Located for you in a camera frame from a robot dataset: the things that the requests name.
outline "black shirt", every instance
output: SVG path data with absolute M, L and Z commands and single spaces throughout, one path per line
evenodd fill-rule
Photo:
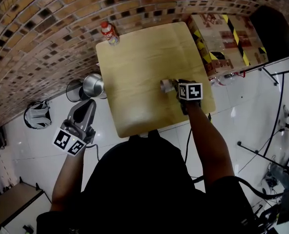
M 163 138 L 137 138 L 109 150 L 65 212 L 37 218 L 37 233 L 255 233 L 235 177 L 196 190 L 181 152 Z

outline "stainless steel bowl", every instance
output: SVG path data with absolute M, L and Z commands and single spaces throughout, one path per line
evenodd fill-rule
M 99 74 L 88 75 L 83 82 L 83 90 L 89 97 L 106 98 L 104 83 Z

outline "table top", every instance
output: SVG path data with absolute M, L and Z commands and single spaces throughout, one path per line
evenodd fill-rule
M 162 79 L 203 84 L 204 113 L 215 103 L 198 49 L 184 22 L 159 25 L 120 36 L 120 43 L 96 46 L 109 106 L 119 137 L 163 128 L 188 119 L 176 92 L 164 94 Z

